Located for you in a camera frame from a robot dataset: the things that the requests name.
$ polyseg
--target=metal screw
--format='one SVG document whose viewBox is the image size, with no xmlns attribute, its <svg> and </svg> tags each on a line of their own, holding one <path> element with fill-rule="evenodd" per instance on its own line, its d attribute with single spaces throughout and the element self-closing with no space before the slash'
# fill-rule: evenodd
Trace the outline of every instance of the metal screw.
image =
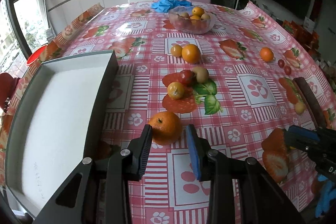
<svg viewBox="0 0 336 224">
<path fill-rule="evenodd" d="M 247 163 L 249 164 L 249 165 L 255 165 L 258 161 L 255 159 L 255 158 L 253 158 L 253 157 L 249 157 L 249 158 L 247 158 Z"/>
<path fill-rule="evenodd" d="M 218 151 L 217 151 L 216 149 L 210 149 L 210 150 L 208 151 L 208 154 L 209 154 L 210 156 L 216 157 L 216 155 L 218 154 Z"/>
<path fill-rule="evenodd" d="M 89 158 L 89 157 L 86 157 L 86 158 L 84 158 L 83 160 L 82 160 L 82 163 L 83 164 L 89 164 L 89 163 L 91 163 L 92 162 L 92 158 Z"/>
<path fill-rule="evenodd" d="M 120 154 L 122 156 L 128 156 L 131 152 L 128 149 L 123 149 L 120 151 Z"/>
</svg>

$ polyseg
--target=small yellow tomato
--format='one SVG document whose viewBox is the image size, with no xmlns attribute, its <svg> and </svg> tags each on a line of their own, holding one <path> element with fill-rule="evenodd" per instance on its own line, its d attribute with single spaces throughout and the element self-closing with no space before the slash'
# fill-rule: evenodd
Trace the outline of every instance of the small yellow tomato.
<svg viewBox="0 0 336 224">
<path fill-rule="evenodd" d="M 178 100 L 183 97 L 184 87 L 180 82 L 173 82 L 168 86 L 167 91 L 170 98 Z"/>
<path fill-rule="evenodd" d="M 181 57 L 182 56 L 182 47 L 180 45 L 174 45 L 170 49 L 172 56 Z"/>
</svg>

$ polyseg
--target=blue cloth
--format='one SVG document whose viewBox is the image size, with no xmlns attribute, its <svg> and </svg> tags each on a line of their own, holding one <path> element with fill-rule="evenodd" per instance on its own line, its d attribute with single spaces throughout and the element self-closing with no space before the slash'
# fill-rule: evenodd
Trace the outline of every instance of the blue cloth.
<svg viewBox="0 0 336 224">
<path fill-rule="evenodd" d="M 318 181 L 327 182 L 323 185 L 320 192 L 321 196 L 315 209 L 316 218 L 321 217 L 322 213 L 327 213 L 330 208 L 330 201 L 336 198 L 336 189 L 334 189 L 335 183 L 321 174 L 318 174 L 317 179 Z"/>
<path fill-rule="evenodd" d="M 170 9 L 177 6 L 190 7 L 191 2 L 186 0 L 159 0 L 152 3 L 152 8 L 159 13 L 167 13 Z"/>
</svg>

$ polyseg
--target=fruit bowl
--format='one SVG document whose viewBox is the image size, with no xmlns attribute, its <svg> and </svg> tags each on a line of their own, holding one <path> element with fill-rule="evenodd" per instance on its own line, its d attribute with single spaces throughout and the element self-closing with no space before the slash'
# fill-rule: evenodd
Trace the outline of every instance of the fruit bowl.
<svg viewBox="0 0 336 224">
<path fill-rule="evenodd" d="M 195 20 L 181 16 L 184 12 L 187 12 L 189 16 L 191 16 L 193 8 L 193 6 L 178 6 L 171 9 L 168 13 L 170 23 L 176 30 L 181 32 L 200 34 L 210 31 L 216 22 L 216 16 L 214 14 L 207 13 L 210 16 L 210 19 L 207 20 Z"/>
</svg>

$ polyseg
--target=red checkered tablecloth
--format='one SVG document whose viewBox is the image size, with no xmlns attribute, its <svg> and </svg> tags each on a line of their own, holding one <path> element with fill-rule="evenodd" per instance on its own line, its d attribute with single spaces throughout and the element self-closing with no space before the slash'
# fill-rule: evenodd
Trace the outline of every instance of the red checkered tablecloth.
<svg viewBox="0 0 336 224">
<path fill-rule="evenodd" d="M 106 143 L 126 148 L 131 139 L 140 136 L 152 115 L 165 111 L 162 99 L 167 88 L 162 78 L 193 67 L 170 54 L 173 44 L 199 47 L 202 65 L 216 83 L 216 99 L 222 110 L 206 115 L 201 103 L 191 113 L 178 115 L 184 126 L 193 123 L 201 137 L 229 157 L 244 160 L 252 156 L 263 163 L 261 142 L 274 128 L 292 124 L 314 128 L 308 111 L 297 115 L 279 84 L 278 79 L 286 75 L 277 61 L 284 59 L 285 50 L 299 50 L 301 66 L 292 67 L 290 78 L 303 76 L 321 108 L 334 111 L 335 96 L 318 66 L 295 39 L 252 3 L 241 11 L 195 4 L 217 16 L 212 31 L 201 35 L 172 29 L 168 15 L 151 10 L 151 4 L 147 1 L 105 8 L 79 31 L 63 54 L 102 51 L 112 46 L 119 57 L 101 137 Z M 259 17 L 263 17 L 262 24 L 253 21 Z M 100 26 L 105 27 L 95 36 Z M 257 35 L 248 35 L 246 30 Z M 244 60 L 231 58 L 220 48 L 219 42 L 226 39 L 246 48 Z M 259 51 L 265 46 L 272 49 L 276 61 L 261 60 Z M 314 163 L 298 150 L 291 150 L 289 158 L 290 171 L 280 186 L 301 211 L 313 198 Z M 191 172 L 185 133 L 170 146 L 153 143 L 144 177 L 129 185 L 133 224 L 206 223 L 210 183 L 196 181 Z M 239 223 L 236 181 L 234 195 Z"/>
</svg>

